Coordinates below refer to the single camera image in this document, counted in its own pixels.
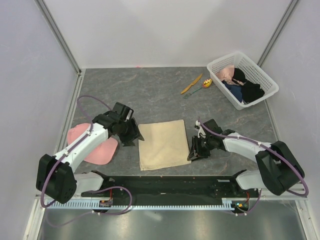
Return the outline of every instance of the robotic hand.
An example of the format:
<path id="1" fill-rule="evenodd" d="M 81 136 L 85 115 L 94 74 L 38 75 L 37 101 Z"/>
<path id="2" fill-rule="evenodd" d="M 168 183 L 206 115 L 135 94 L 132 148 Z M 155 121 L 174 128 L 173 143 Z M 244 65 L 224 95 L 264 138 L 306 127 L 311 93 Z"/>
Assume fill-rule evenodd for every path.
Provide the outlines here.
<path id="1" fill-rule="evenodd" d="M 54 156 L 45 154 L 39 161 L 36 188 L 42 191 L 45 187 L 44 193 L 61 204 L 68 202 L 74 194 L 99 190 L 104 180 L 102 176 L 94 172 L 74 175 L 74 172 L 90 152 L 112 135 L 118 135 L 123 146 L 134 146 L 135 139 L 144 141 L 133 113 L 131 108 L 117 102 L 111 111 L 96 116 L 91 126 L 68 147 Z M 60 159 L 45 185 L 50 171 Z"/>
<path id="2" fill-rule="evenodd" d="M 230 129 L 222 131 L 213 119 L 203 125 L 199 121 L 195 123 L 198 134 L 192 137 L 188 160 L 196 161 L 208 158 L 213 149 L 220 149 L 240 154 L 256 162 L 259 170 L 243 170 L 235 174 L 236 182 L 241 189 L 267 188 L 279 196 L 305 177 L 304 171 L 284 142 L 276 141 L 272 144 L 257 142 Z M 275 151 L 280 157 L 284 157 L 284 160 L 287 160 L 294 169 L 284 163 L 283 159 L 281 160 L 272 154 L 272 151 Z"/>

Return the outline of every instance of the golden knife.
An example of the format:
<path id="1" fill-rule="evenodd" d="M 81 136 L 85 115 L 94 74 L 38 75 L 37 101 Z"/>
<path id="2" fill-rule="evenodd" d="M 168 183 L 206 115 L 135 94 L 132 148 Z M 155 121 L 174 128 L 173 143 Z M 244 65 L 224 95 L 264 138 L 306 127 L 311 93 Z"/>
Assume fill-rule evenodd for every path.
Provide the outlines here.
<path id="1" fill-rule="evenodd" d="M 195 85 L 200 80 L 201 77 L 202 77 L 202 73 L 189 86 L 187 86 L 180 94 L 184 94 L 186 91 L 188 91 L 193 85 Z"/>

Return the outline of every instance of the beige towel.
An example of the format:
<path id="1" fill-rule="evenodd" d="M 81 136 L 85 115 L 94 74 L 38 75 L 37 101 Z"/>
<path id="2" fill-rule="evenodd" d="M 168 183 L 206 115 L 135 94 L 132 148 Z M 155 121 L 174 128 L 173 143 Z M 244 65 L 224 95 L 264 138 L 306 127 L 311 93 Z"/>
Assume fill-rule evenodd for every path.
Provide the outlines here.
<path id="1" fill-rule="evenodd" d="M 155 170 L 191 163 L 183 120 L 139 124 L 144 141 L 139 140 L 140 169 Z"/>

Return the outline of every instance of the marble table surface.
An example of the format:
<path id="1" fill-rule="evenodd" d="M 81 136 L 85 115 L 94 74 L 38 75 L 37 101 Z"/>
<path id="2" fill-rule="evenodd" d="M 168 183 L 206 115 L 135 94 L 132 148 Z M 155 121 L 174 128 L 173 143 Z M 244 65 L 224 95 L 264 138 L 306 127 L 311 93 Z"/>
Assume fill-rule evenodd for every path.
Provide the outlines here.
<path id="1" fill-rule="evenodd" d="M 197 134 L 194 125 L 198 116 L 204 122 L 214 119 L 222 130 L 232 129 L 255 140 L 275 142 L 275 134 L 264 102 L 238 111 L 214 84 L 184 99 L 180 92 L 201 73 L 203 76 L 191 88 L 192 91 L 210 77 L 205 67 L 87 69 L 80 95 L 95 96 L 110 107 L 116 102 L 125 104 L 134 110 L 133 116 L 138 124 L 183 119 L 189 146 L 192 136 Z M 93 99 L 83 98 L 81 102 L 92 117 L 106 112 L 105 106 Z M 72 127 L 87 122 L 77 108 Z M 211 157 L 191 164 L 140 171 L 138 140 L 135 140 L 135 145 L 123 147 L 119 144 L 112 161 L 106 165 L 83 161 L 76 173 L 97 170 L 108 176 L 206 176 L 233 175 L 243 169 L 257 169 L 255 162 L 243 156 L 214 149 Z"/>

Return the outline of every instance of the laundry basket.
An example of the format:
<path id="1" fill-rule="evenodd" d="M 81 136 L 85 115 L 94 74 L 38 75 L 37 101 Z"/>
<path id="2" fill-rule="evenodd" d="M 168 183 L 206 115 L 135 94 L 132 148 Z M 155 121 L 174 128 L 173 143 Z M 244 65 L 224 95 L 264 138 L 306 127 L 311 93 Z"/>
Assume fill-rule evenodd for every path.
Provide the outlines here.
<path id="1" fill-rule="evenodd" d="M 217 78 L 216 74 L 219 73 L 228 65 L 234 65 L 235 68 L 241 69 L 245 78 L 254 84 L 260 84 L 264 90 L 264 96 L 250 102 L 243 104 L 239 102 L 236 97 L 226 88 L 226 86 Z M 260 103 L 261 101 L 269 98 L 279 90 L 279 86 L 269 77 L 254 61 L 242 52 L 234 52 L 223 57 L 220 57 L 207 65 L 210 72 L 210 76 L 214 84 L 223 92 L 223 94 L 229 99 L 232 105 L 237 110 L 248 108 L 252 105 Z"/>

